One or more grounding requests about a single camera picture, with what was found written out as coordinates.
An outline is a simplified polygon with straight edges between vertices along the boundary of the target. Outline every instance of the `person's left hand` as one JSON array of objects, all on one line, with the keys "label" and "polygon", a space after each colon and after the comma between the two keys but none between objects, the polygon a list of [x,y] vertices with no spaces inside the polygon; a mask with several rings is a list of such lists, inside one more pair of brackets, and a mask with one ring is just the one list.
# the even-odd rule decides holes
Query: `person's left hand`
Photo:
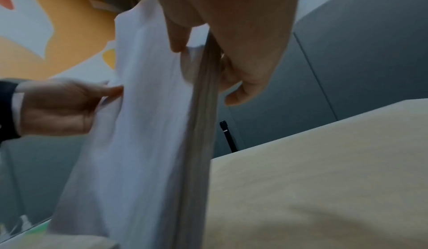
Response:
[{"label": "person's left hand", "polygon": [[100,100],[121,96],[123,86],[53,79],[20,83],[15,92],[24,93],[19,128],[22,136],[66,136],[88,133]]}]

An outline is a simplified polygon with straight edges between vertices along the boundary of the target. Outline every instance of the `wood grain surface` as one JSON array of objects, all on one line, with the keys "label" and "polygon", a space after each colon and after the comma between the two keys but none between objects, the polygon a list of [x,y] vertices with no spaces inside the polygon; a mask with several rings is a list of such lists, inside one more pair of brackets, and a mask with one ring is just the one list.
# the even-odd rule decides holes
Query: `wood grain surface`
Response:
[{"label": "wood grain surface", "polygon": [[213,160],[204,248],[428,248],[428,100]]}]

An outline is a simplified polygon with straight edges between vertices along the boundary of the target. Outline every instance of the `colorful mural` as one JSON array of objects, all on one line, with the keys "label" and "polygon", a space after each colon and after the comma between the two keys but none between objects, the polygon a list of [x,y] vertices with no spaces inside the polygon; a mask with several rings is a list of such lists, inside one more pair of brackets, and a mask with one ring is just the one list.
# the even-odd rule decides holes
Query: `colorful mural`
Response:
[{"label": "colorful mural", "polygon": [[0,0],[0,77],[108,79],[117,12],[103,0]]}]

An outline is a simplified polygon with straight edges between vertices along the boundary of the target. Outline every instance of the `folded fabric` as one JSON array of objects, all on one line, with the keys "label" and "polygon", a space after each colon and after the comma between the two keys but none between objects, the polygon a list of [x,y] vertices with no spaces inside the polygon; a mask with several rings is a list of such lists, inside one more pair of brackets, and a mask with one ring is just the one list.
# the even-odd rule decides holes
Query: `folded fabric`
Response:
[{"label": "folded fabric", "polygon": [[171,52],[158,0],[115,24],[109,84],[124,95],[100,104],[48,232],[109,237],[122,249],[200,248],[220,49],[202,26],[186,52]]}]

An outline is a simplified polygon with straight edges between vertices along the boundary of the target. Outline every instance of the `person's right hand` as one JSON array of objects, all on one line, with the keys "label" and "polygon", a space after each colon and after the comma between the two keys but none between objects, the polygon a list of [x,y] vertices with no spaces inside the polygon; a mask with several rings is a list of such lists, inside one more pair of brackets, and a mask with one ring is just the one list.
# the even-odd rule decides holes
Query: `person's right hand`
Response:
[{"label": "person's right hand", "polygon": [[269,83],[290,36],[297,0],[159,0],[171,49],[186,47],[192,27],[208,23],[223,49],[220,89],[242,82],[226,105],[254,98]]}]

